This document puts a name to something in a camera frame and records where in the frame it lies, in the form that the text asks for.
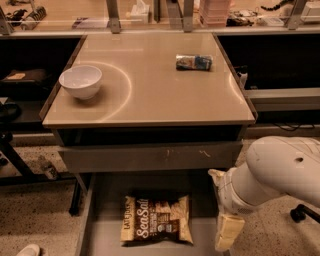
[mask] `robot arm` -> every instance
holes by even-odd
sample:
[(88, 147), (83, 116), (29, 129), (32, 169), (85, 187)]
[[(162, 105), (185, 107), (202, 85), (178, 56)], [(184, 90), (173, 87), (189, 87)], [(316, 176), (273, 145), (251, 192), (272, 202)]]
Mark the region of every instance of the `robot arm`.
[[(240, 167), (228, 172), (210, 170), (209, 174), (223, 207), (218, 217), (218, 250), (232, 245), (244, 225), (241, 216), (271, 199), (290, 195), (320, 207), (320, 142), (314, 139), (264, 137), (249, 147)], [(223, 245), (224, 238), (229, 241)]]

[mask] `shoe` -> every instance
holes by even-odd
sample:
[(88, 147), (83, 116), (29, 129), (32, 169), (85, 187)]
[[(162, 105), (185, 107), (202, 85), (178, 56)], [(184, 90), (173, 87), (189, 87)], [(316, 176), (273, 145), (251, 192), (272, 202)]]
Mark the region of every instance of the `shoe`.
[(24, 247), (16, 256), (40, 256), (40, 247), (37, 244), (29, 244)]

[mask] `speckled floor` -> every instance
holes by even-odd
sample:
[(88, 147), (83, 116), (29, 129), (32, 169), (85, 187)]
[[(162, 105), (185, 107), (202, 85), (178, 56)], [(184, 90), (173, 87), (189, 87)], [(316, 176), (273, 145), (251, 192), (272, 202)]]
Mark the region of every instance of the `speckled floor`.
[[(244, 141), (237, 164), (243, 162), (250, 143), (250, 140)], [(54, 162), (59, 171), (66, 171), (56, 146), (16, 145), (15, 148), (35, 172), (39, 172), (39, 154)], [(1, 168), (0, 174), (18, 175), (8, 169)], [(0, 187), (0, 255), (15, 256), (29, 243), (39, 244), (43, 256), (74, 255), (82, 216), (81, 211), (76, 217), (68, 212), (73, 188), (72, 180)], [(320, 225), (309, 217), (299, 224), (291, 220), (290, 210), (299, 203), (301, 201), (285, 196), (266, 203), (261, 210), (246, 217), (233, 255), (320, 255)]]

